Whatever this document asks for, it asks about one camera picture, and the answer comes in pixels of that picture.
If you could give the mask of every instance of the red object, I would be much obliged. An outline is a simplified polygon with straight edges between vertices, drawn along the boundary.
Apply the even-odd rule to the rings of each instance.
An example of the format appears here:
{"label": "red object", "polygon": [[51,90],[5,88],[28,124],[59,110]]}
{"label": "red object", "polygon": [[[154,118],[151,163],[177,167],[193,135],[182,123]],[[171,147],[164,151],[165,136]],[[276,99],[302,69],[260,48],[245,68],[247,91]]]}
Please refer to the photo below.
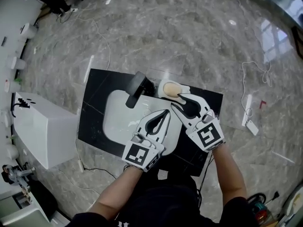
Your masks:
{"label": "red object", "polygon": [[261,103],[260,103],[260,108],[259,109],[261,109],[262,104],[266,104],[266,102],[262,100]]}
{"label": "red object", "polygon": [[260,223],[264,220],[267,219],[267,211],[266,210],[261,210],[255,215],[256,220]]}

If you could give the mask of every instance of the white wall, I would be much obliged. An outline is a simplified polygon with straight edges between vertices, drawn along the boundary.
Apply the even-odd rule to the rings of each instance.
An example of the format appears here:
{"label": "white wall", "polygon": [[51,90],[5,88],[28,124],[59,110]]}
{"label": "white wall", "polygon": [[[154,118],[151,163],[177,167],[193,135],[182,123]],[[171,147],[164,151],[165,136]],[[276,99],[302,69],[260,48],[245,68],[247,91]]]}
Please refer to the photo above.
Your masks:
{"label": "white wall", "polygon": [[[5,67],[8,55],[20,56],[24,39],[19,38],[20,30],[26,23],[34,24],[40,13],[41,4],[36,0],[0,0],[0,43],[6,36],[4,47],[0,46],[0,109],[10,108],[11,94],[4,92],[5,79],[14,79],[15,71]],[[10,136],[10,129],[0,123],[0,166],[4,164],[16,165],[6,157],[5,144],[10,143],[6,136]],[[0,199],[20,191],[19,186],[10,186],[0,176]]]}

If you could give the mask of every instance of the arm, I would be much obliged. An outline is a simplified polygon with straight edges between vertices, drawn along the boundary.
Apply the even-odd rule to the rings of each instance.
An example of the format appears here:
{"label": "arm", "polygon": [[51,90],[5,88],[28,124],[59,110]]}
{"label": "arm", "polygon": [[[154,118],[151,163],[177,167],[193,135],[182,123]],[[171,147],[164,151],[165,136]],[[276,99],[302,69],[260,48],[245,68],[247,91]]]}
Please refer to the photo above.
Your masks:
{"label": "arm", "polygon": [[141,170],[128,167],[100,194],[89,212],[100,214],[107,220],[115,218],[132,195],[141,175]]}
{"label": "arm", "polygon": [[223,205],[235,197],[247,198],[243,176],[227,146],[222,144],[215,148],[213,155],[217,167],[220,188],[223,194]]}

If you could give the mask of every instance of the black table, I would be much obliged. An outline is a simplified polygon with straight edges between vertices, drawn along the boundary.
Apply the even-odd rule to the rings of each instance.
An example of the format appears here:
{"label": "black table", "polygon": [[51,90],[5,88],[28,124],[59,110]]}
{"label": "black table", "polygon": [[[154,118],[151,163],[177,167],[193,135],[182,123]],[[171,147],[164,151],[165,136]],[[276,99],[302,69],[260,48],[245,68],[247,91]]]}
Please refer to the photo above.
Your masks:
{"label": "black table", "polygon": [[[121,157],[125,146],[109,140],[103,132],[103,118],[107,97],[115,90],[125,90],[134,75],[106,70],[91,69],[81,109],[78,138],[94,147]],[[223,95],[196,87],[192,94],[203,97],[220,114]],[[190,104],[182,106],[186,112]],[[203,152],[185,133],[182,126],[176,149],[159,160],[159,168],[200,176],[207,153]]]}

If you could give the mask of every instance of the white plastic part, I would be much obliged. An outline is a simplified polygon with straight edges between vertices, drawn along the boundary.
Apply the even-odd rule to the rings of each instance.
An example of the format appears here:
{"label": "white plastic part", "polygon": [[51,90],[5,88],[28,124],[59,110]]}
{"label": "white plastic part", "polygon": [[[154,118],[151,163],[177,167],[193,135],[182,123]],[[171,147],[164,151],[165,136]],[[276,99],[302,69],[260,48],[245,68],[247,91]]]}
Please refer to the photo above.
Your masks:
{"label": "white plastic part", "polygon": [[169,109],[171,118],[167,135],[163,142],[166,150],[163,155],[173,152],[177,146],[182,122],[171,109],[171,102],[155,97],[141,95],[134,108],[125,103],[129,95],[122,90],[113,91],[107,98],[103,119],[103,132],[111,141],[126,145],[133,138],[140,120],[155,111]]}
{"label": "white plastic part", "polygon": [[26,64],[24,60],[19,59],[17,56],[8,56],[5,63],[6,67],[12,70],[23,70]]}
{"label": "white plastic part", "polygon": [[21,85],[15,81],[6,79],[5,80],[5,85],[4,85],[4,91],[6,93],[16,93],[20,91]]}
{"label": "white plastic part", "polygon": [[16,160],[19,157],[19,152],[16,146],[7,144],[5,147],[7,149],[7,156],[9,159]]}
{"label": "white plastic part", "polygon": [[168,95],[165,94],[165,92],[163,91],[163,88],[164,88],[164,85],[167,84],[167,83],[173,83],[173,84],[176,84],[179,87],[181,87],[181,93],[190,93],[190,87],[189,86],[181,85],[181,84],[179,84],[179,83],[177,83],[175,81],[172,81],[172,80],[163,79],[160,82],[159,87],[158,87],[158,95],[159,95],[159,97],[165,97],[165,98],[168,98],[170,100],[176,101],[176,102],[178,102],[180,104],[185,104],[186,101],[184,101],[180,97],[170,97],[170,96],[168,96]]}
{"label": "white plastic part", "polygon": [[77,109],[77,115],[78,115],[78,116],[81,115],[81,108],[80,108],[80,107],[78,107],[78,109]]}
{"label": "white plastic part", "polygon": [[288,205],[286,208],[286,215],[291,216],[296,214],[297,211],[303,206],[303,187],[296,190],[295,194],[292,194],[292,198],[288,200]]}
{"label": "white plastic part", "polygon": [[250,130],[250,132],[256,136],[259,132],[259,129],[256,127],[256,125],[251,121],[248,120],[248,122],[245,124],[245,126]]}
{"label": "white plastic part", "polygon": [[5,124],[5,127],[8,128],[13,124],[13,121],[10,117],[10,114],[7,110],[1,111],[1,121]]}
{"label": "white plastic part", "polygon": [[79,165],[80,171],[84,172],[84,167],[83,167],[83,164],[82,164],[81,160],[78,160],[78,165]]}
{"label": "white plastic part", "polygon": [[33,93],[16,93],[30,108],[14,108],[14,127],[27,149],[49,169],[77,155],[78,116]]}
{"label": "white plastic part", "polygon": [[30,23],[24,25],[24,28],[21,31],[21,36],[23,38],[32,39],[36,35],[38,29],[35,26],[32,26]]}

